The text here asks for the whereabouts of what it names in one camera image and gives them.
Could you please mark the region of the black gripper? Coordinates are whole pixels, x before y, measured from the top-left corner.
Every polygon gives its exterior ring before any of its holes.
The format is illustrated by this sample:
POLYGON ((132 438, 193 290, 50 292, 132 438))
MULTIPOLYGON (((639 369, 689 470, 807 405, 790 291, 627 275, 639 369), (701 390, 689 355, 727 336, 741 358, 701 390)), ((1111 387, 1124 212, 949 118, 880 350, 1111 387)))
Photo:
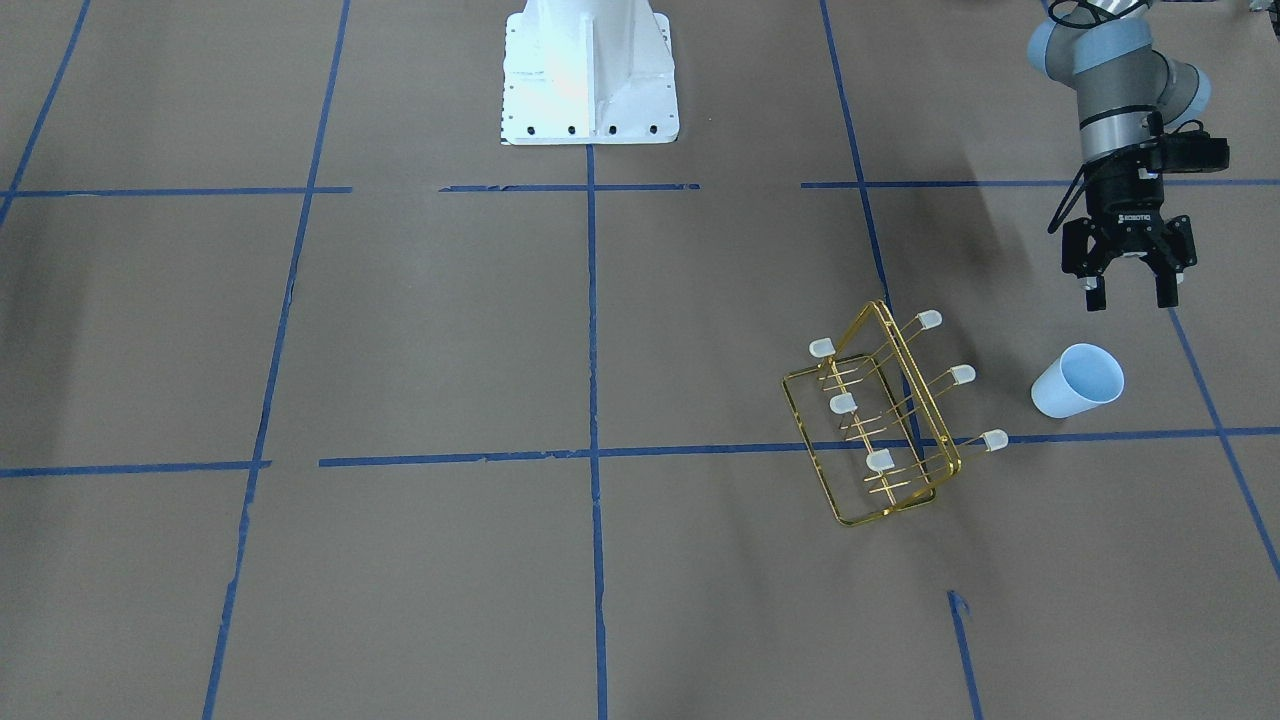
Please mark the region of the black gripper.
POLYGON ((1139 258, 1155 274, 1158 307, 1178 307, 1179 286, 1197 264, 1189 217, 1162 217, 1161 140, 1148 140, 1085 161, 1061 201, 1061 270, 1083 281, 1085 310, 1107 309, 1111 261, 1139 258))

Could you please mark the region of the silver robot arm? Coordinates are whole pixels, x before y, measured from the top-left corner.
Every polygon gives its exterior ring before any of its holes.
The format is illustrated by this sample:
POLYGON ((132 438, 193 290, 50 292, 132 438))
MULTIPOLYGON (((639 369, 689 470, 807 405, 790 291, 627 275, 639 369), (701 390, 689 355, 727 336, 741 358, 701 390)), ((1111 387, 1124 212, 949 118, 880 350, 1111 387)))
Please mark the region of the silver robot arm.
POLYGON ((1029 63, 1076 100, 1082 164, 1050 219, 1061 269, 1091 311, 1107 305, 1105 273, 1120 258, 1143 261, 1160 307, 1179 304, 1198 261, 1190 218, 1165 219, 1165 179, 1229 168, 1230 146, 1202 114, 1210 76, 1155 46, 1148 1, 1052 1, 1032 35, 1029 63))

